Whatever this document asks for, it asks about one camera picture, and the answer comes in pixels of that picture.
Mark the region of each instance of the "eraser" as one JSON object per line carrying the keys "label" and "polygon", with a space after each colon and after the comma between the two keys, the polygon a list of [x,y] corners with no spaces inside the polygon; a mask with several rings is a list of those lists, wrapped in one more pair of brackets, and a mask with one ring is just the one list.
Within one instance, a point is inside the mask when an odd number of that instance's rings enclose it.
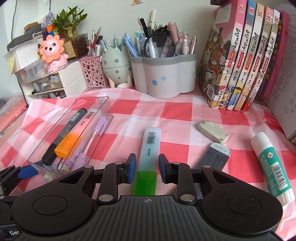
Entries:
{"label": "eraser", "polygon": [[229,134],[225,130],[208,120],[199,122],[197,129],[207,138],[219,144],[224,144],[229,138]]}

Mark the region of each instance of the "pink lion toy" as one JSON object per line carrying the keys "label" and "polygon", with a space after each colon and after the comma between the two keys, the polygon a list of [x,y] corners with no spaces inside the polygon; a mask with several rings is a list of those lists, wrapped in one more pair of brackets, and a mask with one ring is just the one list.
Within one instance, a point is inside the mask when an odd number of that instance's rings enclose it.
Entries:
{"label": "pink lion toy", "polygon": [[68,55],[64,53],[64,40],[59,38],[59,35],[54,37],[48,35],[45,41],[41,42],[39,53],[42,55],[42,60],[46,62],[45,67],[47,72],[52,74],[68,66]]}

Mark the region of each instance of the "barcode label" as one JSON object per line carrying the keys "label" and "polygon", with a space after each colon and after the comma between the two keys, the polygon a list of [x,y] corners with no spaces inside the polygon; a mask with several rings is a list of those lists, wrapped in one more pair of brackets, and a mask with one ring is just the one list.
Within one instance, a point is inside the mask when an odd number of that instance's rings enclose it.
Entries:
{"label": "barcode label", "polygon": [[154,141],[155,141],[155,132],[148,132],[146,144],[154,144]]}
{"label": "barcode label", "polygon": [[80,115],[80,113],[77,112],[77,113],[72,117],[72,119],[71,119],[70,121],[75,120],[79,115]]}
{"label": "barcode label", "polygon": [[207,95],[209,97],[210,100],[212,100],[213,98],[213,93],[214,93],[214,89],[212,88],[212,86],[209,86],[208,90],[207,90]]}
{"label": "barcode label", "polygon": [[95,112],[92,112],[91,111],[90,113],[87,114],[87,116],[85,117],[85,119],[91,118],[94,114],[95,114]]}
{"label": "barcode label", "polygon": [[281,169],[281,166],[279,162],[275,162],[271,166],[271,170],[276,178],[277,185],[279,186],[279,190],[283,190],[288,186],[287,180],[284,176],[283,170]]}

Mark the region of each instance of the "owl logo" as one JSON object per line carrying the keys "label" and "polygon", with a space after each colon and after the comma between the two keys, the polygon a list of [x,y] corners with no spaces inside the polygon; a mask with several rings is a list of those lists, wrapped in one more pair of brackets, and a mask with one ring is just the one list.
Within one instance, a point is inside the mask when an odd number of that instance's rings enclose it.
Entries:
{"label": "owl logo", "polygon": [[141,3],[141,0],[133,0],[133,3],[131,4],[131,6],[135,6],[135,5],[140,5]]}

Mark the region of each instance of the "tablecloth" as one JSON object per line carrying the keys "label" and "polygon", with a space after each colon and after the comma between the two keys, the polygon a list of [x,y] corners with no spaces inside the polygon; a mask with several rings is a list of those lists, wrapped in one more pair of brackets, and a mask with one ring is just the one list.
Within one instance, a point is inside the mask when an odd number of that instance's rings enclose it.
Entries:
{"label": "tablecloth", "polygon": [[[164,153],[170,162],[179,161],[194,167],[212,143],[195,126],[200,121],[209,120],[230,135],[224,145],[231,150],[231,157],[224,172],[268,190],[250,143],[255,134],[264,131],[282,160],[296,193],[296,148],[286,139],[271,111],[258,104],[253,104],[247,112],[211,109],[199,90],[170,99],[156,99],[136,90],[116,88],[93,90],[65,99],[34,100],[21,128],[0,149],[0,169],[26,165],[31,149],[41,141],[38,138],[41,129],[57,122],[57,116],[63,114],[75,99],[90,96],[108,96],[114,114],[89,163],[96,169],[104,168],[108,163],[124,162],[130,153],[135,153],[138,158],[147,127],[161,129],[160,153]],[[39,175],[23,180],[11,195],[20,195],[44,183]],[[120,185],[119,195],[130,194],[131,188],[128,184]],[[174,184],[163,184],[158,175],[157,195],[170,194],[174,188]],[[296,235],[295,202],[285,209],[277,234],[285,240]]]}

